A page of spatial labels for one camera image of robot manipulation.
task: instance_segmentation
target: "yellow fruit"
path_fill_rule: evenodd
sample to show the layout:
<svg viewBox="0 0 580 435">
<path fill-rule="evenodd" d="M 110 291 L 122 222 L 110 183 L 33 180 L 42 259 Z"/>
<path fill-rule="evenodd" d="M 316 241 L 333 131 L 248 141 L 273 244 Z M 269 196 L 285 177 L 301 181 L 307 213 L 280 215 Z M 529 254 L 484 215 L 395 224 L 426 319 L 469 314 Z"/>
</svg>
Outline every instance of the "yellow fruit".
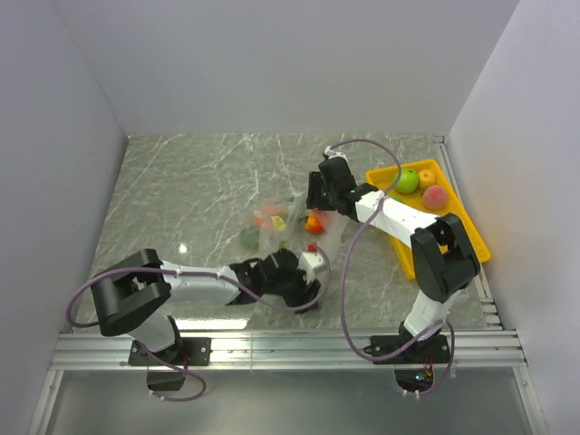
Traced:
<svg viewBox="0 0 580 435">
<path fill-rule="evenodd" d="M 419 189 L 425 190 L 435 184 L 435 174 L 430 169 L 419 171 Z"/>
</svg>

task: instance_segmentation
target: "cable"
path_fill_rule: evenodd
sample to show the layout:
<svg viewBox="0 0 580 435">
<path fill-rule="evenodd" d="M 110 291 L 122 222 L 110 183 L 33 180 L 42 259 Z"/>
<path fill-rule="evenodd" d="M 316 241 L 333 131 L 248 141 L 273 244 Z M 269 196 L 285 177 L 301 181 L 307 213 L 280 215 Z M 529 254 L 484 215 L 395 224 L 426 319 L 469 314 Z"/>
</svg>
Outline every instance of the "cable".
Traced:
<svg viewBox="0 0 580 435">
<path fill-rule="evenodd" d="M 399 162 L 399 159 L 397 158 L 395 153 L 392 152 L 391 150 L 389 150 L 386 146 L 384 146 L 380 142 L 377 142 L 376 140 L 370 140 L 370 139 L 344 140 L 342 142 L 338 142 L 338 143 L 334 144 L 333 146 L 330 147 L 330 149 L 334 150 L 334 149 L 336 149 L 338 147 L 342 147 L 343 145 L 346 145 L 348 143 L 355 143 L 355 142 L 371 143 L 372 145 L 375 145 L 375 146 L 379 147 L 380 149 L 386 151 L 392 157 L 395 164 L 397 165 L 397 177 L 391 183 L 391 185 L 383 191 L 384 195 L 379 200 L 377 208 L 371 213 L 369 218 L 366 219 L 362 223 L 361 227 L 356 231 L 353 239 L 351 240 L 351 243 L 348 246 L 348 250 L 346 251 L 346 257 L 344 258 L 344 263 L 343 263 L 343 271 L 341 273 L 341 327 L 343 328 L 344 338 L 346 339 L 346 342 L 348 343 L 348 345 L 350 346 L 350 348 L 353 350 L 354 353 L 356 353 L 361 358 L 363 358 L 367 361 L 371 361 L 373 363 L 380 363 L 380 362 L 388 361 L 391 358 L 394 358 L 395 356 L 405 352 L 414 343 L 418 342 L 422 336 L 424 336 L 428 333 L 432 333 L 432 332 L 440 329 L 440 327 L 443 324 L 446 324 L 449 327 L 449 330 L 451 332 L 451 350 L 452 351 L 451 351 L 449 363 L 447 364 L 447 368 L 445 369 L 443 376 L 441 376 L 441 378 L 437 382 L 435 382 L 435 384 L 431 388 L 429 388 L 427 391 L 420 393 L 420 395 L 423 395 L 423 394 L 426 394 L 427 392 L 431 392 L 435 388 L 439 387 L 441 384 L 441 381 L 443 381 L 443 379 L 445 379 L 450 373 L 451 365 L 453 364 L 453 357 L 455 354 L 455 331 L 453 330 L 453 327 L 451 326 L 451 324 L 449 322 L 443 321 L 443 320 L 439 320 L 438 322 L 435 322 L 434 324 L 432 324 L 432 325 L 426 327 L 425 329 L 423 329 L 422 331 L 420 331 L 417 335 L 415 335 L 413 338 L 411 338 L 406 344 L 401 346 L 399 349 L 397 349 L 391 353 L 388 353 L 386 355 L 382 355 L 382 356 L 371 356 L 371 355 L 365 353 L 362 349 L 359 349 L 358 347 L 356 347 L 356 344 L 354 343 L 354 340 L 351 336 L 351 333 L 348 330 L 348 324 L 346 323 L 346 275 L 348 273 L 348 266 L 349 266 L 350 261 L 351 261 L 351 256 L 353 255 L 354 246 L 357 244 L 357 242 L 361 238 L 363 231 L 371 224 L 371 222 L 379 215 L 379 213 L 381 213 L 382 206 L 384 204 L 384 201 L 387 198 L 387 194 L 397 185 L 397 183 L 399 182 L 399 179 L 401 178 L 401 174 L 402 174 L 401 163 Z"/>
<path fill-rule="evenodd" d="M 278 304 L 272 304 L 270 302 L 267 302 L 264 299 L 262 299 L 260 296 L 258 296 L 254 292 L 252 292 L 245 285 L 239 283 L 238 281 L 236 281 L 228 276 L 218 275 L 218 274 L 213 273 L 213 272 L 199 272 L 199 271 L 180 271 L 179 274 L 181 276 L 203 276 L 203 277 L 221 279 L 222 281 L 226 281 L 227 283 L 230 283 L 231 285 L 236 285 L 242 292 L 246 293 L 247 295 L 249 295 L 250 297 L 255 299 L 257 302 L 261 302 L 262 304 L 265 304 L 265 305 L 270 306 L 272 308 L 290 311 L 290 312 L 303 311 L 303 310 L 310 308 L 311 306 L 313 306 L 314 304 L 316 304 L 320 300 L 320 298 L 326 292 L 326 289 L 328 288 L 328 283 L 330 282 L 330 274 L 331 274 L 330 259 L 328 258 L 328 255 L 324 252 L 324 250 L 321 247 L 317 246 L 316 252 L 320 253 L 324 262 L 326 263 L 326 269 L 327 269 L 326 270 L 326 278 L 324 280 L 322 288 L 320 289 L 318 294 L 314 297 L 314 299 L 312 301 L 308 302 L 307 304 L 302 304 L 299 306 L 285 306 L 285 305 L 278 305 Z M 122 267 L 119 269 L 113 269 L 113 270 L 109 270 L 107 272 L 103 272 L 102 274 L 98 274 L 97 276 L 93 277 L 92 279 L 90 279 L 89 281 L 87 281 L 86 283 L 81 285 L 81 287 L 76 292 L 74 292 L 71 299 L 69 300 L 69 303 L 66 305 L 66 309 L 65 309 L 66 321 L 76 328 L 89 328 L 92 326 L 97 326 L 99 324 L 99 322 L 89 322 L 86 324 L 82 324 L 82 323 L 76 322 L 73 319 L 73 307 L 74 307 L 74 304 L 76 303 L 76 301 L 79 299 L 79 297 L 82 296 L 82 294 L 87 289 L 89 289 L 91 286 L 99 283 L 103 279 L 110 278 L 111 276 L 115 276 L 118 274 L 136 274 L 136 273 L 176 276 L 178 274 L 178 271 L 177 270 L 169 270 L 169 269 L 157 269 L 157 268 L 153 268 L 153 267 Z M 151 350 L 149 350 L 145 344 L 143 344 L 141 342 L 138 342 L 138 344 L 139 344 L 139 347 L 157 364 L 164 365 L 164 366 L 166 366 L 170 369 L 173 369 L 177 372 L 181 372 L 187 376 L 191 376 L 192 378 L 197 379 L 198 381 L 201 382 L 201 390 L 192 396 L 176 398 L 176 397 L 164 396 L 156 391 L 152 391 L 151 393 L 154 396 L 159 397 L 163 401 L 194 401 L 195 399 L 200 398 L 204 394 L 208 385 L 206 384 L 206 381 L 201 376 L 192 372 L 191 370 L 188 370 L 187 368 L 182 369 L 182 368 L 178 367 L 177 365 L 174 365 L 170 362 L 165 362 L 165 361 L 161 360 Z"/>
</svg>

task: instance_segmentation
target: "white wall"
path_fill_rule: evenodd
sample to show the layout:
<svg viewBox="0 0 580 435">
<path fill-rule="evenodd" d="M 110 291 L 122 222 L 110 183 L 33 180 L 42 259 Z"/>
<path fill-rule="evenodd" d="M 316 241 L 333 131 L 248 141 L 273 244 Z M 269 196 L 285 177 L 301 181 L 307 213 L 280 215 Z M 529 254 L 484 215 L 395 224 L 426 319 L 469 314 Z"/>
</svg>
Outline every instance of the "white wall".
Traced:
<svg viewBox="0 0 580 435">
<path fill-rule="evenodd" d="M 521 0 L 449 138 L 551 433 L 578 433 L 580 3 Z"/>
<path fill-rule="evenodd" d="M 517 0 L 54 0 L 127 133 L 448 133 Z"/>
<path fill-rule="evenodd" d="M 124 136 L 47 0 L 0 2 L 0 431 L 25 433 Z"/>
</svg>

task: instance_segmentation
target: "yellow tray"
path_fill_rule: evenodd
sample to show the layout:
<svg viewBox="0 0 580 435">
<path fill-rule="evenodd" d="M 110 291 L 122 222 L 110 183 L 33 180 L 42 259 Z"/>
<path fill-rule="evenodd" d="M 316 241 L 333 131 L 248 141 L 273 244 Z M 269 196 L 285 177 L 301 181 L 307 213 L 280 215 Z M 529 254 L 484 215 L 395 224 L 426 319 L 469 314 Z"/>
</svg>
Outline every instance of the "yellow tray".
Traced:
<svg viewBox="0 0 580 435">
<path fill-rule="evenodd" d="M 481 263 L 485 263 L 489 261 L 491 258 L 491 254 L 489 253 L 489 249 L 486 246 L 485 242 L 481 238 L 481 235 L 471 222 L 469 218 L 468 212 L 465 211 L 465 208 L 459 201 L 459 198 L 455 194 L 453 187 L 443 174 L 439 163 L 435 160 L 419 160 L 413 161 L 411 163 L 404 163 L 402 165 L 404 168 L 412 168 L 415 169 L 417 172 L 423 169 L 430 169 L 435 174 L 435 184 L 442 186 L 448 193 L 448 201 L 444 208 L 441 210 L 429 210 L 423 206 L 421 201 L 421 193 L 419 190 L 415 190 L 413 193 L 409 195 L 403 195 L 399 192 L 393 191 L 390 192 L 392 195 L 398 195 L 402 198 L 402 202 L 407 206 L 413 207 L 417 210 L 425 211 L 427 213 L 433 213 L 435 215 L 443 216 L 447 213 L 453 213 L 457 215 L 461 222 L 463 222 L 463 226 L 465 227 L 469 240 L 475 249 L 475 253 L 478 256 L 478 259 Z M 394 178 L 395 174 L 397 173 L 396 166 L 390 166 L 389 168 L 380 168 L 380 169 L 373 169 L 369 170 L 366 173 L 366 181 L 373 186 L 376 186 L 379 189 L 386 189 L 388 188 L 391 183 L 392 179 Z M 399 262 L 401 263 L 402 269 L 407 276 L 407 279 L 415 279 L 415 268 L 413 267 L 413 257 L 411 253 L 411 249 L 404 245 L 401 241 L 397 240 L 394 237 L 389 236 L 391 239 L 392 247 L 395 249 L 395 253 L 399 258 Z"/>
</svg>

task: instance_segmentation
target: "marble tabletop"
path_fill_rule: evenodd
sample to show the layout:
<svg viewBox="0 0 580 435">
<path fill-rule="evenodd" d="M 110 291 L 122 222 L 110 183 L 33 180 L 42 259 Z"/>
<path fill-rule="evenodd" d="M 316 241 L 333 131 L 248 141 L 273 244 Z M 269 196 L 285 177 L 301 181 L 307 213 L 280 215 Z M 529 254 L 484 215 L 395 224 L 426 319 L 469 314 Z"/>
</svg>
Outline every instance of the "marble tabletop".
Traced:
<svg viewBox="0 0 580 435">
<path fill-rule="evenodd" d="M 145 247 L 162 259 L 189 266 L 223 266 L 251 256 L 238 240 L 247 210 L 267 198 L 304 192 L 328 145 L 356 137 L 378 140 L 402 162 L 435 159 L 426 135 L 385 134 L 176 134 L 133 136 L 122 163 L 92 275 Z M 344 147 L 357 181 L 368 169 L 389 166 L 384 151 L 370 144 Z M 160 308 L 181 329 L 316 330 L 340 327 L 340 268 L 348 240 L 360 224 L 347 227 L 327 294 L 317 311 L 292 314 L 263 304 L 215 306 L 173 304 Z M 312 237 L 303 234 L 290 246 L 296 253 Z M 386 236 L 369 229 L 355 250 L 347 280 L 347 317 L 352 328 L 397 328 L 417 295 L 405 278 Z M 81 301 L 79 321 L 95 320 L 89 294 Z M 461 292 L 449 319 L 458 329 L 485 327 L 478 292 Z"/>
</svg>

